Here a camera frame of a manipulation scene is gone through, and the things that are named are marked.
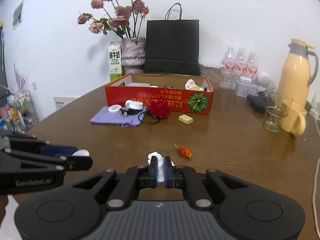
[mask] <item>purple cloth pouch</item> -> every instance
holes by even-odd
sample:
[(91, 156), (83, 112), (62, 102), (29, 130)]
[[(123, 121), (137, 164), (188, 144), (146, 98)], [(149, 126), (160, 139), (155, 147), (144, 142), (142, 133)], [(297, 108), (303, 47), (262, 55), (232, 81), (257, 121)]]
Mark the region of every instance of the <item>purple cloth pouch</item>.
[(91, 120), (92, 123), (109, 123), (109, 124), (121, 124), (123, 128), (129, 126), (137, 126), (141, 124), (141, 121), (138, 119), (138, 115), (140, 115), (140, 120), (143, 120), (145, 111), (147, 109), (146, 106), (143, 107), (142, 112), (138, 114), (128, 115), (127, 117), (122, 117), (119, 113), (110, 113), (109, 107), (104, 106)]

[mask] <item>red and white label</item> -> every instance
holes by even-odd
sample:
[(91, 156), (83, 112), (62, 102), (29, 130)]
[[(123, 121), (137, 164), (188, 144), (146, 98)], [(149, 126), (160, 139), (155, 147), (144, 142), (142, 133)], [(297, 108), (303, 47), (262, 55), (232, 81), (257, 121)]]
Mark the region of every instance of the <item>red and white label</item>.
[(236, 63), (234, 61), (225, 61), (224, 62), (224, 68), (225, 69), (230, 69), (230, 70), (235, 70), (236, 69)]
[(247, 63), (245, 63), (245, 62), (238, 62), (237, 63), (237, 70), (246, 72), (247, 69), (248, 69), (248, 64)]
[(248, 64), (248, 72), (251, 74), (257, 74), (258, 67), (255, 64)]

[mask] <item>yellow mug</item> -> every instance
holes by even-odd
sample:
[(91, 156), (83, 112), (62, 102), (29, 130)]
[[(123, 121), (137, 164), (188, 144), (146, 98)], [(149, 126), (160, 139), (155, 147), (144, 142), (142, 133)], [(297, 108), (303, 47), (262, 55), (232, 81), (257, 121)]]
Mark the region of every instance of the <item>yellow mug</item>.
[(307, 111), (296, 103), (289, 105), (285, 100), (283, 103), (288, 108), (288, 115), (282, 119), (281, 128), (296, 137), (302, 135), (306, 129)]

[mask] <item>brown tabletop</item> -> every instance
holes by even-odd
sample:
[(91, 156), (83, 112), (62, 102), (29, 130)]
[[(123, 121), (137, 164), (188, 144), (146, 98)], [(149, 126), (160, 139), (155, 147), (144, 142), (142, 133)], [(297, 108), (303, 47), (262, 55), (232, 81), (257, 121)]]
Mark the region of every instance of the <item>brown tabletop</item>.
[[(209, 115), (188, 114), (194, 119), (191, 125), (178, 121), (178, 112), (172, 112), (158, 124), (138, 127), (91, 124), (89, 120), (105, 105), (105, 90), (100, 87), (50, 115), (29, 132), (52, 144), (90, 152), (92, 168), (69, 172), (65, 183), (106, 168), (121, 173), (131, 166), (147, 164), (148, 154), (157, 151), (170, 155), (176, 165), (192, 166), (197, 172), (215, 168), (295, 199), (306, 213), (299, 239), (317, 239), (311, 196), (320, 138), (310, 116), (304, 135), (294, 139), (283, 130), (273, 133), (263, 128), (264, 115), (231, 90), (214, 93)], [(175, 144), (188, 147), (193, 159), (182, 158)], [(30, 196), (16, 195), (15, 199), (20, 203)], [(180, 190), (163, 186), (144, 189), (139, 196), (149, 200), (181, 198)]]

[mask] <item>red cardboard box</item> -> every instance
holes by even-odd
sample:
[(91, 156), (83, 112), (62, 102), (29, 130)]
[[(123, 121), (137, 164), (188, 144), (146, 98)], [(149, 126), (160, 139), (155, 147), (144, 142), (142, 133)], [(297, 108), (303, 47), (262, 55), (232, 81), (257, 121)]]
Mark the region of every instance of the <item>red cardboard box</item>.
[[(193, 79), (207, 91), (186, 90), (185, 84)], [(127, 87), (132, 82), (148, 83), (152, 87)], [(126, 100), (143, 102), (149, 106), (152, 101), (165, 101), (171, 111), (209, 114), (213, 89), (206, 77), (178, 74), (126, 74), (105, 85), (108, 106), (124, 106)]]

